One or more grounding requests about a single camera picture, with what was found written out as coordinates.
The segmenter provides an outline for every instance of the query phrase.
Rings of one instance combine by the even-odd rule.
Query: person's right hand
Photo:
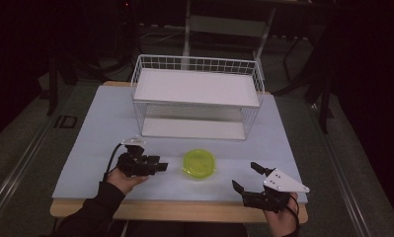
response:
[[[115,168],[107,177],[107,182],[113,184],[125,195],[132,191],[134,186],[148,180],[147,176],[127,177],[119,168]]]
[[[298,198],[298,194],[296,193],[291,193],[291,195],[295,199]],[[298,212],[297,204],[294,199],[290,198],[287,206],[291,208],[295,213]],[[297,228],[296,219],[287,209],[284,209],[279,213],[264,210],[264,215],[267,218],[267,221],[271,228],[271,232],[274,237],[285,236],[292,233]]]

